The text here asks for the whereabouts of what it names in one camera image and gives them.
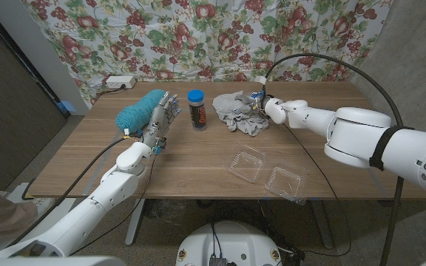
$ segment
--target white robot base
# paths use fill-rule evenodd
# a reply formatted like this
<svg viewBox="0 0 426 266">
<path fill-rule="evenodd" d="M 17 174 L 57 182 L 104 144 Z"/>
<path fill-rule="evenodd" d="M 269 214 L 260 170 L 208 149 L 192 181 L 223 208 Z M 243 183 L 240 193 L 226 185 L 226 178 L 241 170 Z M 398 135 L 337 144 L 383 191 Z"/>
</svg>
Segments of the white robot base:
<svg viewBox="0 0 426 266">
<path fill-rule="evenodd" d="M 183 240 L 178 249 L 177 266 L 276 266 L 282 265 L 274 241 L 259 229 L 244 222 L 222 221 L 204 225 Z"/>
</svg>

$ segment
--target clear plastic container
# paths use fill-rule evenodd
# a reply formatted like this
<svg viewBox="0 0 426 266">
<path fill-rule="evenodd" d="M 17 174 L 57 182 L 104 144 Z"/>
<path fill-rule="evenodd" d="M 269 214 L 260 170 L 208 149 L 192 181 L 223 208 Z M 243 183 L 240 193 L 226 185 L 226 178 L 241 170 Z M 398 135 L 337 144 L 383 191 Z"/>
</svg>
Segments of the clear plastic container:
<svg viewBox="0 0 426 266">
<path fill-rule="evenodd" d="M 255 183 L 266 168 L 266 154 L 241 142 L 236 142 L 232 150 L 234 156 L 229 165 L 229 172 Z"/>
<path fill-rule="evenodd" d="M 304 205 L 306 197 L 303 193 L 308 170 L 292 163 L 279 161 L 272 169 L 266 189 L 299 205 Z"/>
</svg>

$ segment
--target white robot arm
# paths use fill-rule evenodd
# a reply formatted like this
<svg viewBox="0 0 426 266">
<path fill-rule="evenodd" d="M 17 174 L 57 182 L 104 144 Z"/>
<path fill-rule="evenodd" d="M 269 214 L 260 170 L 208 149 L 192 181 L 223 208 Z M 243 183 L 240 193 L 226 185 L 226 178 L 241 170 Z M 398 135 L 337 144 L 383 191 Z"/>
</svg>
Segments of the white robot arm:
<svg viewBox="0 0 426 266">
<path fill-rule="evenodd" d="M 164 135 L 181 111 L 177 95 L 170 98 L 167 92 L 152 112 L 143 142 L 134 142 L 118 156 L 116 165 L 103 175 L 95 191 L 45 233 L 1 250 L 0 259 L 24 255 L 69 256 L 109 210 L 134 194 L 139 179 L 147 172 L 142 159 L 158 154 L 166 145 Z"/>
<path fill-rule="evenodd" d="M 264 112 L 275 123 L 288 121 L 293 129 L 326 137 L 325 154 L 340 163 L 375 166 L 426 190 L 426 132 L 391 127 L 391 118 L 379 112 L 354 107 L 333 112 L 304 100 L 265 98 Z"/>
</svg>

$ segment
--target jar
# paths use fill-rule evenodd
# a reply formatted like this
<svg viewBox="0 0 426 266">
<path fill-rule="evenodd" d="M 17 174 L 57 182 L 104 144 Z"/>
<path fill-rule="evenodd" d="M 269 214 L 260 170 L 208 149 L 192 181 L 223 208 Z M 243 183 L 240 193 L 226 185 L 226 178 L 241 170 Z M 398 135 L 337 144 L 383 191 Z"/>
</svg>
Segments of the jar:
<svg viewBox="0 0 426 266">
<path fill-rule="evenodd" d="M 191 90 L 187 98 L 189 99 L 190 117 L 195 130 L 202 131 L 206 129 L 206 112 L 203 101 L 204 94 L 199 89 Z"/>
</svg>

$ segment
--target floral curtain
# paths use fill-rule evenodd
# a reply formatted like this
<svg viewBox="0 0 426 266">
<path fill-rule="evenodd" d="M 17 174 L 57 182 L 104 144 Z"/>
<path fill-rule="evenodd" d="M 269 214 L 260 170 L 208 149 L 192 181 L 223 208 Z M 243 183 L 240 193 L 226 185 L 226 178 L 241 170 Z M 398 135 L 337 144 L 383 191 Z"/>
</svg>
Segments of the floral curtain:
<svg viewBox="0 0 426 266">
<path fill-rule="evenodd" d="M 247 81 L 284 56 L 318 52 L 359 66 L 392 0 L 22 0 L 88 106 L 110 75 L 139 81 Z M 275 81 L 345 81 L 304 57 Z"/>
</svg>

